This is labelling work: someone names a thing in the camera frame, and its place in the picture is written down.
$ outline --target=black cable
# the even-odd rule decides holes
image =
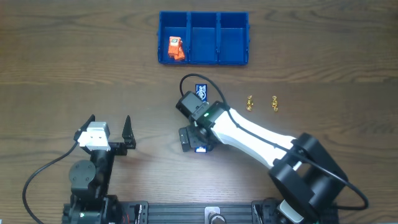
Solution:
[[[232,117],[231,112],[229,112],[230,107],[229,107],[229,105],[228,105],[227,102],[226,102],[226,99],[225,99],[225,97],[224,97],[224,94],[221,92],[221,90],[218,88],[218,86],[217,86],[213,81],[211,81],[209,78],[207,78],[206,76],[204,76],[204,75],[199,75],[199,74],[194,74],[194,73],[185,75],[185,76],[181,79],[181,81],[180,81],[180,93],[181,93],[182,96],[183,96],[182,83],[183,83],[183,81],[184,81],[186,78],[188,78],[188,77],[199,77],[199,78],[202,78],[202,79],[208,81],[208,82],[217,90],[218,94],[220,95],[221,99],[223,100],[223,104],[224,104],[225,110],[226,110],[227,113],[228,113],[229,118],[230,118],[231,121],[236,125],[237,128],[241,129],[242,131],[244,131],[244,132],[250,134],[251,136],[254,136],[255,138],[257,138],[257,139],[259,139],[259,140],[261,140],[261,141],[263,141],[263,142],[266,142],[266,143],[268,143],[268,144],[274,146],[275,148],[281,149],[281,150],[285,151],[286,153],[289,153],[290,155],[295,156],[297,159],[299,159],[299,160],[302,161],[302,162],[306,162],[306,163],[310,164],[311,166],[316,167],[317,169],[319,169],[320,171],[322,171],[324,174],[329,175],[329,176],[332,176],[334,179],[338,180],[339,182],[341,182],[342,184],[344,184],[345,186],[347,186],[347,187],[349,187],[351,190],[353,190],[356,194],[358,194],[358,196],[361,197],[361,199],[362,199],[363,202],[364,202],[364,205],[363,205],[363,206],[360,206],[360,207],[335,206],[334,208],[341,209],[341,210],[365,210],[365,209],[367,209],[367,208],[369,207],[368,198],[365,196],[365,194],[362,193],[362,191],[360,191],[360,190],[359,190],[355,185],[353,185],[352,183],[350,183],[350,182],[348,182],[347,180],[342,179],[341,177],[337,176],[336,174],[334,174],[334,173],[332,173],[332,172],[326,170],[325,168],[323,168],[323,167],[321,167],[320,165],[318,165],[316,162],[313,162],[313,161],[311,161],[310,159],[307,159],[306,157],[301,156],[300,154],[294,153],[294,152],[292,152],[292,151],[290,151],[290,150],[288,150],[288,149],[286,149],[286,148],[284,148],[284,147],[282,147],[282,146],[280,146],[280,145],[278,145],[278,144],[276,144],[276,143],[270,142],[270,141],[268,141],[268,140],[266,140],[266,139],[264,139],[264,138],[258,136],[257,134],[254,134],[254,133],[250,132],[249,130],[245,129],[244,127],[240,126],[240,125],[234,120],[234,118]]]
[[[64,155],[62,155],[62,156],[60,156],[60,157],[54,159],[53,161],[51,161],[51,162],[49,162],[48,164],[46,164],[46,165],[42,166],[41,168],[39,168],[37,171],[35,171],[35,172],[27,179],[27,181],[26,181],[26,183],[25,183],[24,189],[23,189],[23,191],[22,191],[22,201],[23,201],[23,203],[24,203],[24,206],[25,206],[25,209],[26,209],[27,213],[29,213],[29,215],[31,215],[31,217],[32,217],[37,223],[39,223],[39,224],[44,224],[44,223],[43,223],[42,221],[40,221],[39,218],[37,218],[37,217],[33,214],[32,210],[29,208],[29,206],[28,206],[28,204],[27,204],[27,201],[26,201],[26,190],[27,190],[27,186],[30,184],[30,182],[33,180],[33,178],[34,178],[37,174],[39,174],[40,172],[42,172],[44,169],[46,169],[47,167],[51,166],[52,164],[54,164],[54,163],[60,161],[61,159],[67,157],[67,156],[76,148],[77,144],[78,144],[78,143],[75,142],[75,143],[73,144],[72,148],[70,148],[69,151],[68,151],[67,153],[65,153]]]

